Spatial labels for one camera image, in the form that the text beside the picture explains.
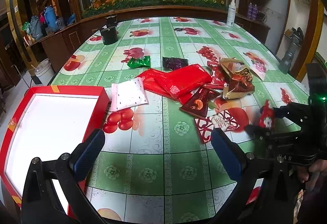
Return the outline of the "person's right hand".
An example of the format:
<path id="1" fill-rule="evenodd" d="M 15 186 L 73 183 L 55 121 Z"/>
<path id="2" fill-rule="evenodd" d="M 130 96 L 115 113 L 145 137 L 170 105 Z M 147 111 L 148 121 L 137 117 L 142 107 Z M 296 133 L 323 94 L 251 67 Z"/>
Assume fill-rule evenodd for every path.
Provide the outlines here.
<path id="1" fill-rule="evenodd" d="M 327 161 L 319 159 L 309 168 L 298 166 L 298 177 L 301 183 L 309 183 L 310 185 L 315 186 L 320 174 L 326 172 Z"/>

